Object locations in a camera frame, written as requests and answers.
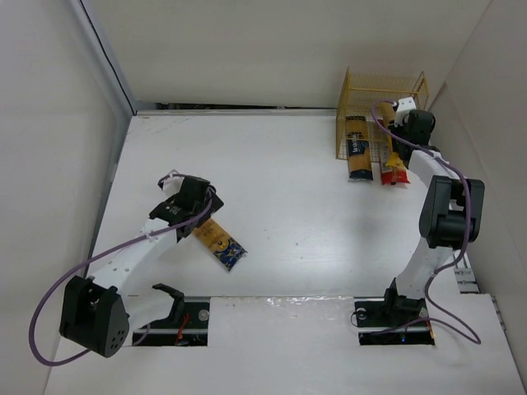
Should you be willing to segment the yellow spaghetti bag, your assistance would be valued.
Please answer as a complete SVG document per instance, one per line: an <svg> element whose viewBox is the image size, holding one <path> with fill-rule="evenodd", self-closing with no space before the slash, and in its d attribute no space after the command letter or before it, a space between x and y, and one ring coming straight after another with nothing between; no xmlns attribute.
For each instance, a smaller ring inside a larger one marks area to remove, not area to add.
<svg viewBox="0 0 527 395"><path fill-rule="evenodd" d="M394 110L391 103L381 102L375 107L375 118L381 125L388 129L390 124L394 121ZM403 166L403 162L399 158L399 154L394 152L392 137L385 133L382 128L379 128L383 137L379 145L380 164L383 168L390 168L391 170L399 169Z"/></svg>

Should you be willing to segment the orange blue pasta bag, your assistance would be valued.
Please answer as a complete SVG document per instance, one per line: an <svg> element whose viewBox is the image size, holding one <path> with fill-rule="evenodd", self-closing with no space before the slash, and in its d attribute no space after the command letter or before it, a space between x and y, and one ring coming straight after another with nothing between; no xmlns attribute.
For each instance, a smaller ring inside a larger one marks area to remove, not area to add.
<svg viewBox="0 0 527 395"><path fill-rule="evenodd" d="M212 218L194 229L193 235L228 272L247 254L246 249Z"/></svg>

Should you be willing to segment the red white spaghetti bag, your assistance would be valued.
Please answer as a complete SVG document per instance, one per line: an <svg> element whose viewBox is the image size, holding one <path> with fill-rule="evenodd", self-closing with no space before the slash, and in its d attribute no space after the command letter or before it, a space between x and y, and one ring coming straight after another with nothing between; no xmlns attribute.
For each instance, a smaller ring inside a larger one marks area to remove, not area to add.
<svg viewBox="0 0 527 395"><path fill-rule="evenodd" d="M383 185L409 184L408 174L397 152L393 152L389 142L379 147L380 177Z"/></svg>

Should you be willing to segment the dark blue spaghetti bag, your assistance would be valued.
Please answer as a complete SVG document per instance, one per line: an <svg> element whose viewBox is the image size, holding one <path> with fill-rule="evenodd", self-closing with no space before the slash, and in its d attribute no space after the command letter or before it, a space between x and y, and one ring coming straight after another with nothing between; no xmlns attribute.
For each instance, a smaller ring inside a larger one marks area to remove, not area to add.
<svg viewBox="0 0 527 395"><path fill-rule="evenodd" d="M348 116L345 120L348 179L372 181L371 153L367 121L363 116Z"/></svg>

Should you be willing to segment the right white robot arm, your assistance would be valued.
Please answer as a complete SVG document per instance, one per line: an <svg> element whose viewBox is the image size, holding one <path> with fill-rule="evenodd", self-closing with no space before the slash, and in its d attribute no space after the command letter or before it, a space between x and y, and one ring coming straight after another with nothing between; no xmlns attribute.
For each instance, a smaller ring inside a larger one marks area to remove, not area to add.
<svg viewBox="0 0 527 395"><path fill-rule="evenodd" d="M432 113L402 105L389 123L394 151L428 186L418 222L421 239L406 268L385 292L399 309L422 307L428 281L455 250L464 253L481 225L484 182L463 176L429 144L435 125Z"/></svg>

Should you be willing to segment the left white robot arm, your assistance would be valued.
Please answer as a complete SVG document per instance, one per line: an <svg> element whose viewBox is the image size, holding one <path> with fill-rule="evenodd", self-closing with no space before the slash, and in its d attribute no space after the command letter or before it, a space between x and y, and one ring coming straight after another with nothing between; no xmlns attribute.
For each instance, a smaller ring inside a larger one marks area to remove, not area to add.
<svg viewBox="0 0 527 395"><path fill-rule="evenodd" d="M59 325L62 337L110 358L130 332L155 322L171 325L181 320L183 292L157 282L146 294L135 295L133 283L223 202L206 179L171 173L158 185L172 183L178 184L178 191L150 211L138 241L128 241L91 276L74 276L67 283Z"/></svg>

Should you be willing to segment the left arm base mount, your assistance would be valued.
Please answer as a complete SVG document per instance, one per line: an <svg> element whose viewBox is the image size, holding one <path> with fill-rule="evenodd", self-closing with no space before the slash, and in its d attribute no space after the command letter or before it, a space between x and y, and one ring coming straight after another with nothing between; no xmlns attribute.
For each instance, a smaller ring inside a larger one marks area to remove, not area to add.
<svg viewBox="0 0 527 395"><path fill-rule="evenodd" d="M186 297L180 320L160 320L132 335L133 346L192 347L208 345L210 297Z"/></svg>

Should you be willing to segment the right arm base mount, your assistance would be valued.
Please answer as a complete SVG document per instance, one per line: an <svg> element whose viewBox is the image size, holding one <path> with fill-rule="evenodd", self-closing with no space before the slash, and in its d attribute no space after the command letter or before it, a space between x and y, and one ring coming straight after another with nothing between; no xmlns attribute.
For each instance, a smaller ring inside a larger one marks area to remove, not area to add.
<svg viewBox="0 0 527 395"><path fill-rule="evenodd" d="M403 328L417 318L427 316L424 299L406 301L388 296L357 298L354 300L355 325L359 328L361 346L434 346L435 339L427 322L419 322Z"/></svg>

